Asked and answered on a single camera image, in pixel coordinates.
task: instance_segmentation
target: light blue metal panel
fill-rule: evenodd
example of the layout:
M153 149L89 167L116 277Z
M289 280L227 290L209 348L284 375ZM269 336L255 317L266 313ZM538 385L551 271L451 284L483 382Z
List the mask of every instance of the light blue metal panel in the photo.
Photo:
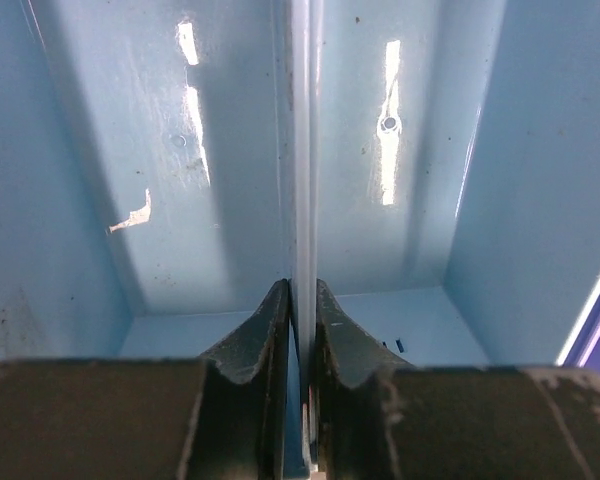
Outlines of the light blue metal panel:
M504 1L325 2L318 276L439 285Z
M71 147L23 10L0 1L0 358L115 355L131 323Z
M600 289L600 1L509 2L481 125L446 288L492 360L561 362Z
M249 310L288 272L268 0L32 0L136 315Z
M418 367L490 363L442 287L340 296L338 302L376 340Z

